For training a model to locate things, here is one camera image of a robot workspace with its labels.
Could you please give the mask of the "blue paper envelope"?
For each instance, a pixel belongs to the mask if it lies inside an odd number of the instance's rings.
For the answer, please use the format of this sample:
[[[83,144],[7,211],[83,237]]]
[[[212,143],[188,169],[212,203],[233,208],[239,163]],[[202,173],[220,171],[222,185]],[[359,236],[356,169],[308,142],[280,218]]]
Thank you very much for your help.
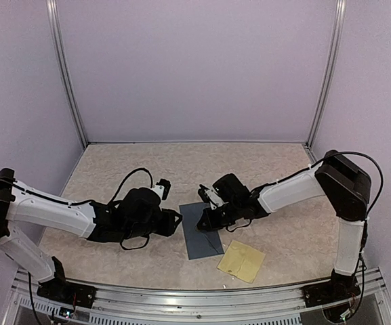
[[[189,260],[223,255],[224,249],[217,232],[202,232],[197,229],[197,222],[203,214],[206,204],[196,202],[179,206],[183,216],[182,227]]]

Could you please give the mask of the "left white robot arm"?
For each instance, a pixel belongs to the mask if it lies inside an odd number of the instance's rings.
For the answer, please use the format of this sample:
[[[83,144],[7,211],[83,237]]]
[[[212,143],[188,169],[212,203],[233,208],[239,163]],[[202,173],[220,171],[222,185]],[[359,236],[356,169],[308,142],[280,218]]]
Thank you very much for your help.
[[[148,187],[132,188],[118,200],[99,203],[74,201],[34,190],[14,177],[14,170],[0,170],[0,250],[26,269],[59,301],[73,295],[62,263],[45,254],[15,225],[17,221],[42,225],[99,243],[118,243],[132,238],[149,240],[155,234],[172,236],[182,216],[161,208],[171,184],[166,179]]]

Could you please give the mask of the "brown sticker sheet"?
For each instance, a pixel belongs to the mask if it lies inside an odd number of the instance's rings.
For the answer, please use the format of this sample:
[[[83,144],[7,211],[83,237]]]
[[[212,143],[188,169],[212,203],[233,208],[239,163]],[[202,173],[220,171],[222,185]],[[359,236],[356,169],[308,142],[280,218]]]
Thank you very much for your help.
[[[253,283],[266,254],[233,240],[218,264],[218,269],[246,283]]]

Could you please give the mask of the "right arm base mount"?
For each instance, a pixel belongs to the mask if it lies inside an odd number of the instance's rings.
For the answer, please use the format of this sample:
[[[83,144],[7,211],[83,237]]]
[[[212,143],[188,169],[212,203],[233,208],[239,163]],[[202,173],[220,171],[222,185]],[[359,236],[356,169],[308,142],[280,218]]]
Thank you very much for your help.
[[[333,270],[328,281],[306,285],[302,293],[306,307],[315,307],[357,297],[361,289],[355,275],[344,276]]]

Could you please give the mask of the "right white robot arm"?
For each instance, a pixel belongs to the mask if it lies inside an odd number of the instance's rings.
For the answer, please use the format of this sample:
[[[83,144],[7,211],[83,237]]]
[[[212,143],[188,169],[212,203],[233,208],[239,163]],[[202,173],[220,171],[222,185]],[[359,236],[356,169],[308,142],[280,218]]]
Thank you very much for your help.
[[[280,179],[248,188],[233,173],[211,187],[199,186],[206,207],[197,222],[202,232],[231,231],[278,212],[321,203],[337,219],[336,256],[325,295],[340,300],[356,285],[357,267],[368,236],[369,214],[382,194],[384,175],[376,160],[355,151],[330,150],[318,161]]]

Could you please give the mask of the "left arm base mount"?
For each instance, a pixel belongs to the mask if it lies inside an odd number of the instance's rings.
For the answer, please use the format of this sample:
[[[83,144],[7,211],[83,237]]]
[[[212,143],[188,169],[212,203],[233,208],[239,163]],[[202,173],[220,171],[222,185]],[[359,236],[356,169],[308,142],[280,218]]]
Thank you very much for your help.
[[[69,282],[66,279],[62,263],[52,257],[54,263],[53,278],[39,282],[37,295],[52,301],[91,309],[96,297],[94,286]]]

